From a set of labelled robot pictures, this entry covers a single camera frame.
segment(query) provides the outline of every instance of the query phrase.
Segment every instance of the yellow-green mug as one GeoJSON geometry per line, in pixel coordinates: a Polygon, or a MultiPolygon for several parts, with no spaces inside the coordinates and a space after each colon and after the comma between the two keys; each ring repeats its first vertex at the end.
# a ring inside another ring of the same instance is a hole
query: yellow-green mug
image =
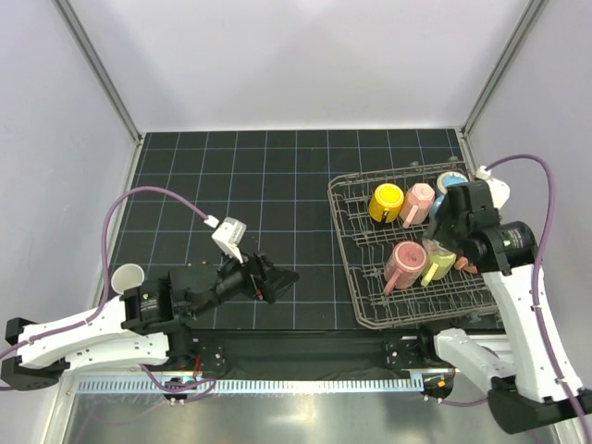
{"type": "Polygon", "coordinates": [[[376,187],[372,200],[368,205],[368,213],[376,222],[389,224],[397,218],[405,193],[393,183],[383,183],[376,187]]]}
{"type": "Polygon", "coordinates": [[[427,254],[427,265],[422,272],[422,287],[425,287],[432,280],[440,280],[446,276],[454,265],[456,254],[427,254]]]}

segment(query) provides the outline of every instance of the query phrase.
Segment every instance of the dish rack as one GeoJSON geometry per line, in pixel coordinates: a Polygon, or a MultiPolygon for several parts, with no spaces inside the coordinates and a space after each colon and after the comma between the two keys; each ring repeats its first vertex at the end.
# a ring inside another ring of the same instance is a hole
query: dish rack
{"type": "Polygon", "coordinates": [[[331,215],[351,301],[361,325],[380,329],[461,316],[478,321],[482,315],[498,312],[483,278],[455,269],[427,287],[421,287],[418,279],[407,290],[394,290],[389,296],[382,293],[386,285],[384,264],[394,245],[401,241],[421,243],[427,223],[403,228],[397,218],[393,223],[378,228],[368,215],[368,204],[374,190],[385,182],[394,183],[404,191],[418,182],[428,183],[434,188],[438,176],[445,171],[466,175],[464,162],[453,161],[349,174],[329,182],[327,193],[331,215]]]}

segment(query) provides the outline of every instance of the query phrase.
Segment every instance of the metal wire rack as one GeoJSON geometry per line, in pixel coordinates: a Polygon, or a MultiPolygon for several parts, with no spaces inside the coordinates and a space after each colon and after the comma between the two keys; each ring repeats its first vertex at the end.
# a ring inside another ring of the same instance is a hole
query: metal wire rack
{"type": "Polygon", "coordinates": [[[382,294],[386,284],[383,268],[394,245],[400,241],[421,241],[426,224],[402,228],[397,218],[378,228],[367,210],[374,190],[385,182],[395,183],[404,191],[418,182],[435,186],[438,176],[445,171],[466,174],[464,162],[452,161],[350,174],[329,182],[331,214],[356,319],[361,325],[379,329],[461,316],[479,320],[482,315],[498,311],[481,276],[454,269],[427,287],[415,282],[407,290],[395,290],[389,296],[382,294]]]}

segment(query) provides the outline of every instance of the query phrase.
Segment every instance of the perforated metal strip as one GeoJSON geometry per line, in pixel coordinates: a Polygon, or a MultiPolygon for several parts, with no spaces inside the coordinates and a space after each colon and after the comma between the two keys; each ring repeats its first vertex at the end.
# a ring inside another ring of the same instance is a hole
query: perforated metal strip
{"type": "MultiPolygon", "coordinates": [[[[160,376],[161,383],[171,376],[160,376]]],[[[200,393],[208,387],[203,384],[188,394],[200,393]]],[[[215,394],[323,394],[422,391],[421,375],[410,379],[381,379],[371,381],[217,381],[215,394]]],[[[78,394],[152,394],[162,393],[145,376],[86,376],[78,385],[78,394]]]]}

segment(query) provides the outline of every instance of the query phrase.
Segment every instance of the white wall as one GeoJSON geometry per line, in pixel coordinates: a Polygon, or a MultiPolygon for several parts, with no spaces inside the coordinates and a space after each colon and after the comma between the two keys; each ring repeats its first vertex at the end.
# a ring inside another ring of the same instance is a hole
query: white wall
{"type": "MultiPolygon", "coordinates": [[[[104,213],[132,142],[52,2],[0,3],[0,41],[4,332],[14,316],[50,321],[88,309],[104,213]]],[[[39,442],[54,394],[0,393],[2,442],[39,442]]]]}
{"type": "Polygon", "coordinates": [[[460,126],[527,0],[72,0],[141,130],[460,126]]]}
{"type": "MultiPolygon", "coordinates": [[[[478,121],[470,142],[477,160],[509,154],[546,158],[557,180],[557,211],[545,255],[549,304],[580,377],[592,386],[592,3],[550,0],[478,121]]],[[[543,171],[527,161],[499,166],[512,188],[507,219],[540,235],[547,204],[543,171]]]]}

